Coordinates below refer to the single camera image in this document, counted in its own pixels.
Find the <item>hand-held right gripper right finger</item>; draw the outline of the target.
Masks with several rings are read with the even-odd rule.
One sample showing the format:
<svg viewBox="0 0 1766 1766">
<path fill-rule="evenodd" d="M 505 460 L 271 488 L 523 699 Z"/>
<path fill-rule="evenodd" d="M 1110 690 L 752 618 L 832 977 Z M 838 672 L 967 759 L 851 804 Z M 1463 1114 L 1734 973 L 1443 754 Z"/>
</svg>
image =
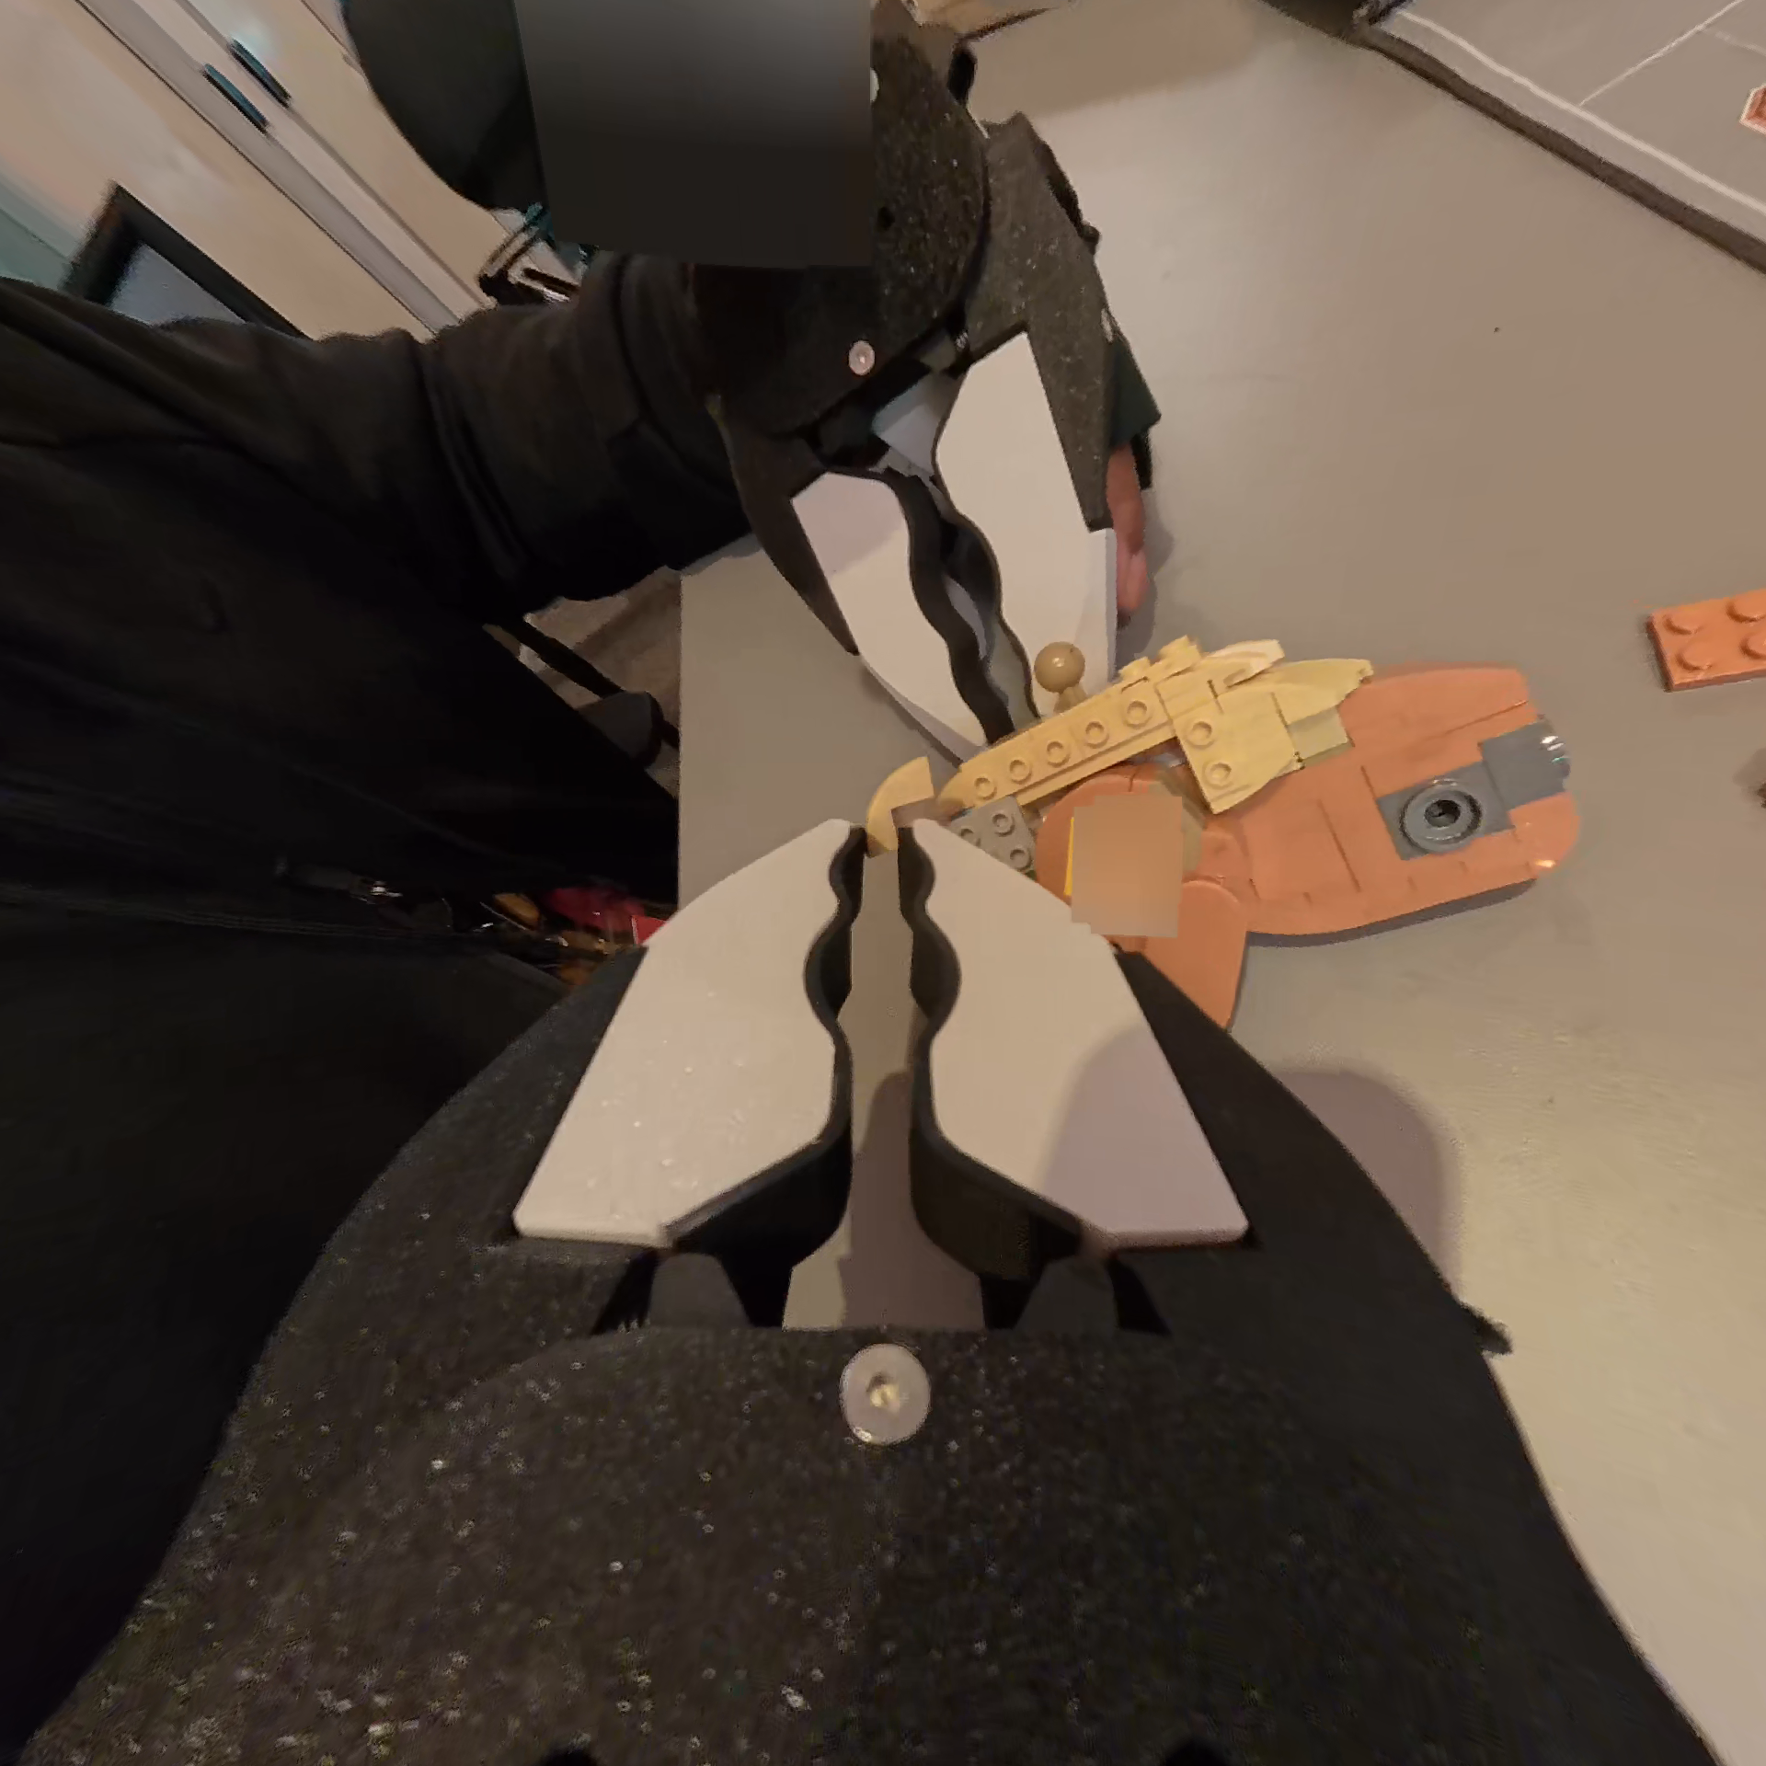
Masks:
<svg viewBox="0 0 1766 1766">
<path fill-rule="evenodd" d="M 1233 1244 L 1246 1216 L 1108 942 L 935 822 L 900 837 L 912 1205 L 954 1260 Z"/>
</svg>

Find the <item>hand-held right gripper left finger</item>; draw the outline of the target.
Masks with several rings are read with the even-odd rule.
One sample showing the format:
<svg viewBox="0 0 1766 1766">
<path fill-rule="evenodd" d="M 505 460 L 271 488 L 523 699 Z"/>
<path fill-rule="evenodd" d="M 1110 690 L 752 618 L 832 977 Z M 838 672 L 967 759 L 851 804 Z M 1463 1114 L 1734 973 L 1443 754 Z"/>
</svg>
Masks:
<svg viewBox="0 0 1766 1766">
<path fill-rule="evenodd" d="M 514 1205 L 525 1240 L 683 1249 L 770 1186 L 846 1212 L 851 1056 L 838 1024 L 867 834 L 826 819 L 725 876 L 653 933 Z"/>
</svg>

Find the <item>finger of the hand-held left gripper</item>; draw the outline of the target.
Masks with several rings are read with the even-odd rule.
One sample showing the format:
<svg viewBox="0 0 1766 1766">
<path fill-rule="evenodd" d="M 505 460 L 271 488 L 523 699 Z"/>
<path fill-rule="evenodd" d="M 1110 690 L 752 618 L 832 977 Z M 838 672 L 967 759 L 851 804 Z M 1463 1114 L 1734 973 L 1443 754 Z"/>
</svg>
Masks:
<svg viewBox="0 0 1766 1766">
<path fill-rule="evenodd" d="M 858 658 L 954 759 L 1004 740 L 1010 707 L 944 568 L 931 486 L 905 471 L 828 471 L 790 498 Z"/>
<path fill-rule="evenodd" d="M 1002 661 L 1011 638 L 1032 661 L 1067 641 L 1085 658 L 1085 690 L 1106 688 L 1116 672 L 1116 538 L 1082 515 L 1029 336 L 965 373 L 923 373 L 882 405 L 882 441 L 891 457 L 935 477 L 984 542 L 999 580 L 992 656 Z"/>
</svg>

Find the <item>tan and brown brick model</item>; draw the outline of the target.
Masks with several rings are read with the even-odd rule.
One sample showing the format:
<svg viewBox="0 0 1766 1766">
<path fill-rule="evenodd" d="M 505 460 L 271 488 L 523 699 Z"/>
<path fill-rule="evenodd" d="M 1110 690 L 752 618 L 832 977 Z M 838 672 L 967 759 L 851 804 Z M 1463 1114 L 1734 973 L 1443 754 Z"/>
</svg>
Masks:
<svg viewBox="0 0 1766 1766">
<path fill-rule="evenodd" d="M 1571 759 L 1501 666 L 1286 660 L 1180 637 L 1100 692 L 1052 646 L 1053 713 L 963 761 L 937 819 L 1230 1026 L 1250 940 L 1350 936 L 1514 894 L 1574 850 Z M 912 822 L 905 811 L 897 827 Z"/>
</svg>

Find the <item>person's left forearm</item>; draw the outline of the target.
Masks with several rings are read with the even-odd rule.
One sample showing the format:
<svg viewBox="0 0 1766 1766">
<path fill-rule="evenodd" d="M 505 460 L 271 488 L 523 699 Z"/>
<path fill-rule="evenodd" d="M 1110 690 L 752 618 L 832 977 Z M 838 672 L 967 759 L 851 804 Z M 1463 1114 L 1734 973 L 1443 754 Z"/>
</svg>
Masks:
<svg viewBox="0 0 1766 1766">
<path fill-rule="evenodd" d="M 315 342 L 285 405 L 313 494 L 488 624 L 747 538 L 700 368 L 686 266 L 621 254 L 567 304 Z"/>
</svg>

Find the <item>grey desk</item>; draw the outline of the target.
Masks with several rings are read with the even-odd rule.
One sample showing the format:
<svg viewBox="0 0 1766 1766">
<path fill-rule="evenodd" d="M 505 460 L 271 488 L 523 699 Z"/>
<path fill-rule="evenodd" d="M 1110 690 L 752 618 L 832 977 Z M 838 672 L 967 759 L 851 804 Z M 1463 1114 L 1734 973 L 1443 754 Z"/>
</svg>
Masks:
<svg viewBox="0 0 1766 1766">
<path fill-rule="evenodd" d="M 1606 1599 L 1762 1762 L 1762 682 L 1650 611 L 1762 586 L 1762 277 L 1323 6 L 1075 3 L 977 44 L 1101 232 L 1163 409 L 1156 606 L 1519 668 L 1581 841 L 1514 897 L 1249 949 L 1239 1038 L 1462 1299 Z"/>
</svg>

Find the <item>person's left hand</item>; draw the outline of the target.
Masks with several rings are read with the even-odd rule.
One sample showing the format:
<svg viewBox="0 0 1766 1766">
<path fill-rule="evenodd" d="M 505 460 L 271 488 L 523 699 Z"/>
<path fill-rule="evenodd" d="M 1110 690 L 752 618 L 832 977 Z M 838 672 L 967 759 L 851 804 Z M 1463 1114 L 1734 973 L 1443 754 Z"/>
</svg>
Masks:
<svg viewBox="0 0 1766 1766">
<path fill-rule="evenodd" d="M 1137 443 L 1123 443 L 1115 447 L 1108 462 L 1106 496 L 1110 511 L 1110 529 L 1116 544 L 1116 624 L 1125 626 L 1145 604 L 1151 584 L 1147 539 L 1145 539 L 1145 506 L 1139 471 Z"/>
</svg>

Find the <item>white cabinet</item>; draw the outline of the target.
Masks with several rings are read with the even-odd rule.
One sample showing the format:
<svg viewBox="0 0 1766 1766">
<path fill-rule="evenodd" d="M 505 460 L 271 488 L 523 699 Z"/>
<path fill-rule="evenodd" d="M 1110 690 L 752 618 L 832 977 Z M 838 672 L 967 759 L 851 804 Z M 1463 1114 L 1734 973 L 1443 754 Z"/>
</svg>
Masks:
<svg viewBox="0 0 1766 1766">
<path fill-rule="evenodd" d="M 1 3 L 5 273 L 127 193 L 309 336 L 433 334 L 505 237 L 398 136 L 340 3 Z"/>
</svg>

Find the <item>grey instruction booklet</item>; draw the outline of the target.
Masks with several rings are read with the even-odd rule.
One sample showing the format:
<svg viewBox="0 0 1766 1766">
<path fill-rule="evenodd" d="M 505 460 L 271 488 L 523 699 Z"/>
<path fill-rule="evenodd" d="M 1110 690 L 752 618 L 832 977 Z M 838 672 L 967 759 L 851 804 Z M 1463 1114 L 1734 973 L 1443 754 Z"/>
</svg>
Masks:
<svg viewBox="0 0 1766 1766">
<path fill-rule="evenodd" d="M 1354 31 L 1762 269 L 1762 2 L 1365 3 Z"/>
</svg>

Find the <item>reddish brown flat plate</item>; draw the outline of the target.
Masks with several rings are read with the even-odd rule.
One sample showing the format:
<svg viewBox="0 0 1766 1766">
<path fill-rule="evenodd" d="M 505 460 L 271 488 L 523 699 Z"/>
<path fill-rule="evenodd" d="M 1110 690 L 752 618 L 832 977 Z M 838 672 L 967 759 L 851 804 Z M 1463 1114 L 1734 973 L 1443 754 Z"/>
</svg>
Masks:
<svg viewBox="0 0 1766 1766">
<path fill-rule="evenodd" d="M 1763 588 L 1654 609 L 1648 638 L 1668 692 L 1763 677 Z"/>
</svg>

